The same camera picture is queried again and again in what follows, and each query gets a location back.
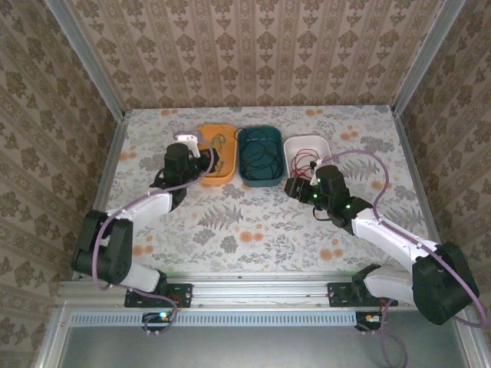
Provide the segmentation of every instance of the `tabletop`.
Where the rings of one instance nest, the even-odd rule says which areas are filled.
[[[143,195],[163,166],[173,133],[205,123],[234,127],[268,124],[291,136],[325,138],[336,154],[363,149],[389,169],[389,189],[379,212],[415,234],[427,227],[414,190],[394,118],[388,106],[230,107],[133,110],[117,164],[107,209]],[[381,167],[368,156],[347,155],[336,163],[353,196],[373,202],[383,187]],[[236,170],[220,187],[195,184],[181,205],[134,235],[133,256],[161,271],[348,271],[371,263],[397,263],[371,243],[312,217],[311,206],[290,199],[282,182],[249,188]]]

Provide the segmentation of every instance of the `teal tray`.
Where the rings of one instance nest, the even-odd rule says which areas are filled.
[[[282,133],[269,125],[239,130],[239,175],[253,188],[275,186],[285,175]]]

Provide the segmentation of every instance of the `plastic container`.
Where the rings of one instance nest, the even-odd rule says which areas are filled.
[[[303,149],[314,150],[319,159],[331,156],[329,144],[321,136],[293,136],[288,138],[283,145],[283,151],[285,152],[286,170],[289,178],[292,177],[292,160]],[[298,160],[297,167],[309,165],[312,160],[311,157],[301,158]]]
[[[202,184],[223,186],[230,182],[236,171],[237,140],[234,137],[236,128],[230,124],[206,124],[198,127],[205,140],[211,143],[220,156],[216,171],[205,176]]]
[[[269,125],[239,131],[239,175],[247,186],[275,186],[285,175],[282,133]]]

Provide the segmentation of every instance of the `orange tray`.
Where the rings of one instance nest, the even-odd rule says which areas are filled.
[[[220,156],[215,167],[216,171],[205,176],[201,183],[222,186],[230,182],[237,163],[237,140],[234,137],[236,128],[230,124],[206,124],[199,126],[198,130]]]

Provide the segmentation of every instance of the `black mounting bracket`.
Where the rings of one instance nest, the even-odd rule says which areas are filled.
[[[328,283],[328,297],[330,307],[380,307],[389,301],[386,297],[374,297],[365,287],[364,279],[370,272],[380,266],[371,264],[351,278],[351,282],[330,282]]]

